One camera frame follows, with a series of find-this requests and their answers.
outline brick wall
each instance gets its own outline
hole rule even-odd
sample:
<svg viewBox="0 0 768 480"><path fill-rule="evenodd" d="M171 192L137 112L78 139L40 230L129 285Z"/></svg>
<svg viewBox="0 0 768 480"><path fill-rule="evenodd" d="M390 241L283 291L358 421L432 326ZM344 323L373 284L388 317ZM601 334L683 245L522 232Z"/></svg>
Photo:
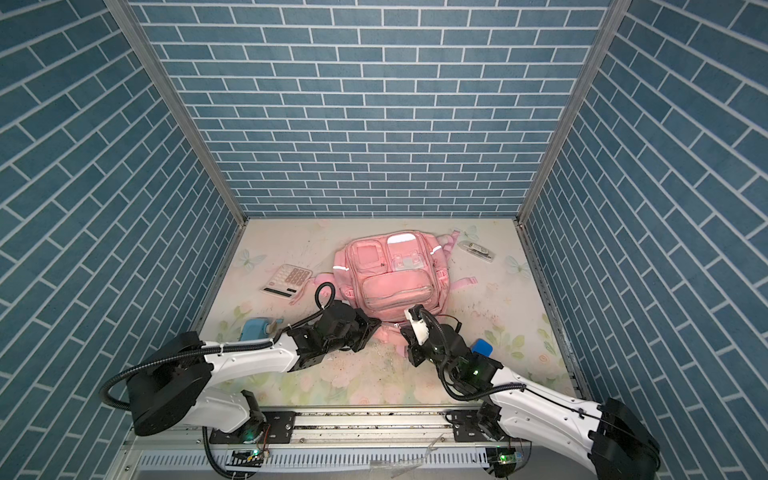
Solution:
<svg viewBox="0 0 768 480"><path fill-rule="evenodd" d="M131 4L249 215L512 217L608 2Z"/></svg>
<svg viewBox="0 0 768 480"><path fill-rule="evenodd" d="M662 476L768 478L768 4L634 0L531 217L581 367Z"/></svg>
<svg viewBox="0 0 768 480"><path fill-rule="evenodd" d="M98 477L130 416L95 389L189 328L234 225L101 0L0 11L0 478Z"/></svg>

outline backpack front pocket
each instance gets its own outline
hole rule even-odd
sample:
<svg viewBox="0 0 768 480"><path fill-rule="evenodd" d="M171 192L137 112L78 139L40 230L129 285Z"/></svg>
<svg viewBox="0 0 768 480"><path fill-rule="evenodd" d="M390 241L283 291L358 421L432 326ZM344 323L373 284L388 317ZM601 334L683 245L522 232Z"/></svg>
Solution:
<svg viewBox="0 0 768 480"><path fill-rule="evenodd" d="M382 244L377 240L360 240L349 245L355 270L364 275L386 272L387 259Z"/></svg>
<svg viewBox="0 0 768 480"><path fill-rule="evenodd" d="M401 270L371 276L362 282L362 295L371 310L424 303L432 298L434 287L424 270Z"/></svg>

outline backpack strap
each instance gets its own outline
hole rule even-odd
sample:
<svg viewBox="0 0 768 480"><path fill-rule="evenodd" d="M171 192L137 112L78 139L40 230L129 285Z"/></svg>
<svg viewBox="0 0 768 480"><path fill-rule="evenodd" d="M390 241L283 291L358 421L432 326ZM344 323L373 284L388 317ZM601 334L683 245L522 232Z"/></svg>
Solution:
<svg viewBox="0 0 768 480"><path fill-rule="evenodd" d="M451 291L454 292L456 290L460 290L462 288L466 288L470 285L477 284L478 279L474 278L473 276L466 276L462 279L456 280L455 282L451 283Z"/></svg>
<svg viewBox="0 0 768 480"><path fill-rule="evenodd" d="M451 252L453 251L453 247L456 246L456 241L458 240L458 236L462 234L461 230L453 230L453 233L450 235L441 235L440 237L437 237L437 241L442 245L442 253L445 255L445 261L447 262L448 259L451 257Z"/></svg>

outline calculator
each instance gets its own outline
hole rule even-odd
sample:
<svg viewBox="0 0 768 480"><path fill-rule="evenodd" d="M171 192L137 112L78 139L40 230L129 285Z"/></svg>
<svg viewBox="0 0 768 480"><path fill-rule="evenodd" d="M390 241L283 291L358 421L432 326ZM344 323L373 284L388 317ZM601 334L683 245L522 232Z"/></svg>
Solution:
<svg viewBox="0 0 768 480"><path fill-rule="evenodd" d="M272 275L270 281L261 288L261 291L281 298L294 298L311 275L312 270L286 263Z"/></svg>

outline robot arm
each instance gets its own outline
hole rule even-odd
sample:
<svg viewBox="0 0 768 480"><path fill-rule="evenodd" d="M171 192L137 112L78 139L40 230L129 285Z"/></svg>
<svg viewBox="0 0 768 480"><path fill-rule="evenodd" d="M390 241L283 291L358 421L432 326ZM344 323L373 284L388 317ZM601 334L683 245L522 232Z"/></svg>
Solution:
<svg viewBox="0 0 768 480"><path fill-rule="evenodd" d="M216 384L263 372L295 372L316 365L339 349L360 351L381 325L362 310L331 300L320 311L289 326L272 340L256 342L202 342L195 332L182 333L138 366L107 381L102 402L130 410L136 435L153 435L173 425L214 427L222 432L247 429L260 434L264 417L255 396L243 390L231 394ZM311 320L318 318L310 325ZM129 402L109 390L127 380Z"/></svg>
<svg viewBox="0 0 768 480"><path fill-rule="evenodd" d="M450 325L437 323L421 305L406 316L412 328L401 332L409 343L411 364L435 363L454 399L483 399L474 418L462 419L469 426L490 439L523 438L543 445L581 463L600 480L654 477L659 445L621 402L609 399L601 405L531 382L472 352Z"/></svg>

